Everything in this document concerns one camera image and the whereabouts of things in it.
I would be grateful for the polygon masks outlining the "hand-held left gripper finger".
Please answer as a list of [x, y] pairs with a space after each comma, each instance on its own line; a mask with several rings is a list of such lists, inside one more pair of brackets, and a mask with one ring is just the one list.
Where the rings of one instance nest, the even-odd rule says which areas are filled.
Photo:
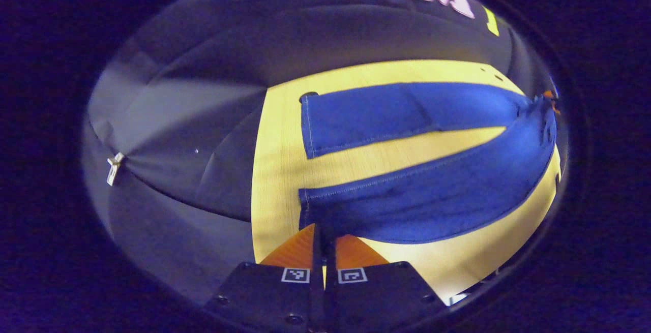
[[312, 332], [323, 326], [319, 227], [298, 231], [260, 263], [242, 262], [202, 310], [225, 332]]
[[449, 308], [407, 261], [390, 263], [353, 235], [324, 229], [325, 318], [333, 332], [441, 330]]

